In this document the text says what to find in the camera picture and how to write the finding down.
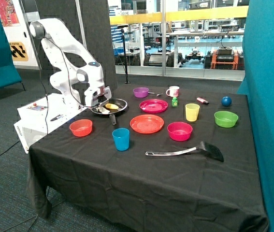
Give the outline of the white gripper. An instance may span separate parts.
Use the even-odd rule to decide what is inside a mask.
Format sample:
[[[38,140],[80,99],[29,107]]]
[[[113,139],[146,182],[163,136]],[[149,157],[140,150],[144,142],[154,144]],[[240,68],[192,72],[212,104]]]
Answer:
[[[85,106],[88,108],[104,106],[109,102],[111,97],[112,93],[109,86],[89,87],[84,92]]]

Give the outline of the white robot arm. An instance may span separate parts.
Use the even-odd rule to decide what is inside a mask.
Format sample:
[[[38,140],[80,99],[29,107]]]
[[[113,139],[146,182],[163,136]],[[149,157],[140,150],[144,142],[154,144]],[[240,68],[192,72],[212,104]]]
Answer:
[[[51,75],[50,83],[61,92],[67,107],[82,105],[78,90],[72,87],[79,82],[89,85],[84,91],[84,107],[104,106],[109,102],[112,93],[105,85],[101,64],[71,35],[62,20],[47,18],[33,21],[29,30],[34,38],[41,40],[51,65],[60,69]]]

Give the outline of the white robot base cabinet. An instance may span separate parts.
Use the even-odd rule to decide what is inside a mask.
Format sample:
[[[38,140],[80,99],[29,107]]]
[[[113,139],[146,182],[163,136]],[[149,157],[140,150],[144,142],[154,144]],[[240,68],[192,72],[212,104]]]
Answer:
[[[29,152],[29,147],[32,144],[56,130],[85,109],[78,103],[67,105],[64,102],[64,97],[56,93],[18,108],[20,120],[14,123],[14,128],[25,153]],[[57,115],[63,115],[63,117],[56,121],[50,121]]]

